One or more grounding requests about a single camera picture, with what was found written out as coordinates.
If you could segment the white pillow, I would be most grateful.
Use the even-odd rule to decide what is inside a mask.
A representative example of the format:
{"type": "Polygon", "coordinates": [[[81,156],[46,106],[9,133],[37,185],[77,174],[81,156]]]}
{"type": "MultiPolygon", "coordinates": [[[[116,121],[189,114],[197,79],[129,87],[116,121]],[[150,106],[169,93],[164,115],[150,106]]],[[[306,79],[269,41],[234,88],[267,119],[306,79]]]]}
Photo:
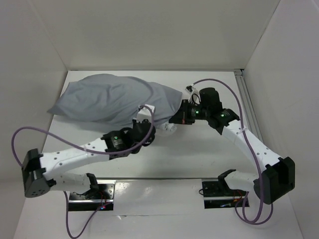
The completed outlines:
{"type": "Polygon", "coordinates": [[[189,94],[181,91],[167,91],[158,103],[156,103],[156,135],[169,136],[175,133],[177,126],[169,120],[179,110],[182,100],[187,100],[189,94]]]}

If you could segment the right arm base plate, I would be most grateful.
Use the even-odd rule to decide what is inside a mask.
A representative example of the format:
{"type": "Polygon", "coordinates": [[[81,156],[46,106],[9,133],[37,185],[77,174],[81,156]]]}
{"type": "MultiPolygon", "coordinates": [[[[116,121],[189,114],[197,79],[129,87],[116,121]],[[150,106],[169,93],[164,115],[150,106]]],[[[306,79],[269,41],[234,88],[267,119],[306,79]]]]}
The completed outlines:
{"type": "Polygon", "coordinates": [[[224,188],[218,180],[202,181],[199,194],[203,197],[205,209],[242,207],[245,191],[224,188]]]}

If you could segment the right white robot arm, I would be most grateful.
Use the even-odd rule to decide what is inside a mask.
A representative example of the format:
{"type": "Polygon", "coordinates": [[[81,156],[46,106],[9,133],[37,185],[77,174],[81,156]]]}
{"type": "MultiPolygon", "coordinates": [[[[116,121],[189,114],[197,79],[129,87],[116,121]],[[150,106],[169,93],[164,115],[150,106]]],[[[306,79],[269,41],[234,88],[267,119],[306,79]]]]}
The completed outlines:
{"type": "Polygon", "coordinates": [[[188,99],[182,100],[177,113],[169,120],[173,124],[191,125],[205,120],[221,136],[237,146],[257,167],[257,174],[230,169],[219,175],[217,189],[222,195],[234,190],[254,191],[261,201],[272,204],[295,187],[295,163],[290,157],[282,158],[260,141],[233,110],[222,106],[214,88],[200,91],[187,86],[188,99]]]}

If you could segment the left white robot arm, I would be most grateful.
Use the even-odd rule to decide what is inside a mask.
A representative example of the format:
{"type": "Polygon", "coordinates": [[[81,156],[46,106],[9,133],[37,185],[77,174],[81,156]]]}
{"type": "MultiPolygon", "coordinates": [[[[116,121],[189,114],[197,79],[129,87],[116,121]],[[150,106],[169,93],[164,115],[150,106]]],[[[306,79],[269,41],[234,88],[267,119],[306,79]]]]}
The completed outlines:
{"type": "Polygon", "coordinates": [[[94,198],[100,188],[92,173],[72,174],[71,170],[97,162],[137,154],[142,146],[155,138],[155,107],[141,105],[133,126],[111,131],[101,138],[70,149],[40,153],[38,149],[27,152],[22,163],[24,195],[35,198],[51,190],[75,191],[88,199],[94,198]]]}

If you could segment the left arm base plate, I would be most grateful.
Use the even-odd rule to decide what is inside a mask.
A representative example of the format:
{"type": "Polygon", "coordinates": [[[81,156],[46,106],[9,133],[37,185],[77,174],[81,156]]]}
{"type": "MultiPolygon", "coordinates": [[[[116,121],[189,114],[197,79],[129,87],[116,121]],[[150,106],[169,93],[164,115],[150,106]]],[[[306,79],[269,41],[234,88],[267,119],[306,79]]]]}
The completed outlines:
{"type": "Polygon", "coordinates": [[[98,180],[99,190],[91,196],[72,192],[69,194],[68,209],[71,212],[112,211],[114,208],[115,181],[98,180]]]}

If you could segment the grey pillowcase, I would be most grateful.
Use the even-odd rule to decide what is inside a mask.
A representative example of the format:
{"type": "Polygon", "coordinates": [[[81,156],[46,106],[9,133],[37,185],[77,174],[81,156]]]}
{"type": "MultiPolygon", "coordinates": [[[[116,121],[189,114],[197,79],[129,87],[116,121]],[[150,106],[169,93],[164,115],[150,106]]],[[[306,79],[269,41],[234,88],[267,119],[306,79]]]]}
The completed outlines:
{"type": "Polygon", "coordinates": [[[178,111],[182,92],[137,77],[96,74],[70,82],[48,113],[85,122],[126,126],[140,105],[155,107],[154,124],[161,125],[178,111]]]}

